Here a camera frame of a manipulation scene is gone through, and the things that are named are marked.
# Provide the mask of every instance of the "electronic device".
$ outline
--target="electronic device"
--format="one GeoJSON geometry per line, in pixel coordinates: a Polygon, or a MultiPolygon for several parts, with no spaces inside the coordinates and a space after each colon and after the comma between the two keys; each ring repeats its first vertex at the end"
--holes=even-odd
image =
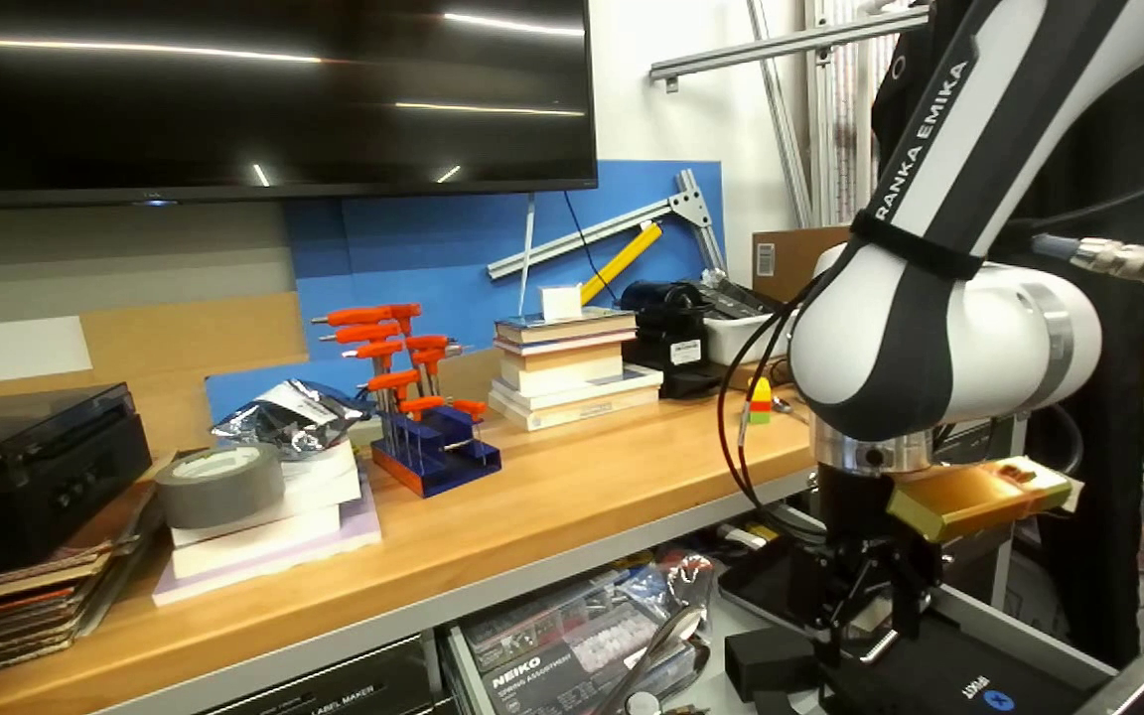
{"type": "Polygon", "coordinates": [[[588,0],[0,0],[0,208],[598,182],[588,0]]]}
{"type": "Polygon", "coordinates": [[[378,652],[345,657],[305,676],[247,690],[203,715],[455,715],[440,683],[440,657],[433,636],[411,636],[378,652]]]}
{"type": "Polygon", "coordinates": [[[129,384],[0,396],[0,570],[51,555],[144,470],[129,384]]]}
{"type": "Polygon", "coordinates": [[[700,396],[727,376],[709,356],[709,305],[697,281],[631,281],[620,305],[637,310],[637,339],[623,346],[623,363],[664,370],[661,396],[700,396]]]}

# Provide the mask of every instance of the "wooden workbench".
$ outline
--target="wooden workbench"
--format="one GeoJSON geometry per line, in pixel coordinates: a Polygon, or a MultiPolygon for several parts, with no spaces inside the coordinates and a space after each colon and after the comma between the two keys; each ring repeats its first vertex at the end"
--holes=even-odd
{"type": "MultiPolygon", "coordinates": [[[[746,507],[716,401],[592,424],[484,424],[506,470],[433,499],[373,476],[387,546],[154,609],[147,570],[76,646],[0,670],[0,710],[189,710],[460,619],[746,507]]],[[[804,489],[799,417],[750,431],[764,495],[804,489]]]]}

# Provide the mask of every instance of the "black case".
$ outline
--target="black case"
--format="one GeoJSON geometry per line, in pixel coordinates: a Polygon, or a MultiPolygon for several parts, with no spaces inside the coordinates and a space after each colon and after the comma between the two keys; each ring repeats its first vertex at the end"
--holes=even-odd
{"type": "Polygon", "coordinates": [[[129,384],[0,396],[0,571],[51,555],[144,470],[129,384]]]}

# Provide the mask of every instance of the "small box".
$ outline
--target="small box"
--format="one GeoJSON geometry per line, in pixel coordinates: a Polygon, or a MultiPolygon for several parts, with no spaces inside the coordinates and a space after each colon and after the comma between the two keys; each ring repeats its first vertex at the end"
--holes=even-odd
{"type": "MultiPolygon", "coordinates": [[[[709,331],[709,363],[733,364],[742,341],[772,322],[772,313],[750,313],[750,317],[705,317],[709,331]]],[[[766,354],[772,331],[742,354],[742,363],[759,363],[766,354]]]]}
{"type": "Polygon", "coordinates": [[[810,280],[824,251],[849,240],[849,227],[759,232],[754,236],[754,292],[790,302],[810,280]]]}
{"type": "Polygon", "coordinates": [[[808,690],[817,687],[817,662],[808,636],[790,627],[759,627],[723,638],[727,678],[746,702],[759,690],[808,690]]]}
{"type": "Polygon", "coordinates": [[[580,285],[543,285],[542,292],[542,317],[543,322],[580,317],[580,285]]]}

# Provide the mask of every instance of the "white wall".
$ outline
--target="white wall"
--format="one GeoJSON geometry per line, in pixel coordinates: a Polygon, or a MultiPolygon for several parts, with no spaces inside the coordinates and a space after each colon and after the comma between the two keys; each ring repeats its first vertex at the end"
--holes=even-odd
{"type": "MultiPolygon", "coordinates": [[[[746,4],[592,0],[592,41],[602,155],[723,159],[727,261],[746,280],[746,236],[790,227],[759,73],[692,74],[677,96],[644,78],[656,60],[746,43],[746,4]]],[[[0,211],[0,322],[285,285],[273,202],[0,211]]]]}
{"type": "Polygon", "coordinates": [[[647,84],[647,66],[750,43],[742,0],[592,0],[602,155],[721,159],[733,280],[746,281],[754,232],[794,227],[772,109],[754,64],[647,84]]]}

